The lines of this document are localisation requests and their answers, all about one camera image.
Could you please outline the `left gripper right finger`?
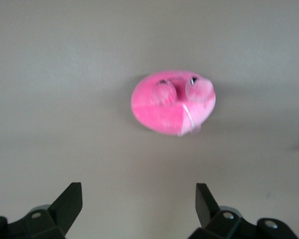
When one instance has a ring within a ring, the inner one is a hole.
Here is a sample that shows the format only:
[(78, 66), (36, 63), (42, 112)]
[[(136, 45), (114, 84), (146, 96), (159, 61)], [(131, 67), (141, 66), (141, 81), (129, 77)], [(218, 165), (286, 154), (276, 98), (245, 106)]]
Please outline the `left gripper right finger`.
[(284, 222), (261, 218), (254, 225), (236, 210), (219, 207), (205, 183), (196, 184), (195, 209), (201, 227), (190, 239), (297, 239), (295, 232)]

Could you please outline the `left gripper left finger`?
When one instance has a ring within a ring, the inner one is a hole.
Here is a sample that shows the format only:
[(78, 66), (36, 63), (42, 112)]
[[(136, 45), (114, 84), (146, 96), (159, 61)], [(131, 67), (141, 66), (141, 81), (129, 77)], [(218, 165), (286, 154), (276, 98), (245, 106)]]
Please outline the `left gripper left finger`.
[(82, 185), (71, 183), (47, 208), (9, 224), (0, 216), (0, 239), (64, 239), (82, 210)]

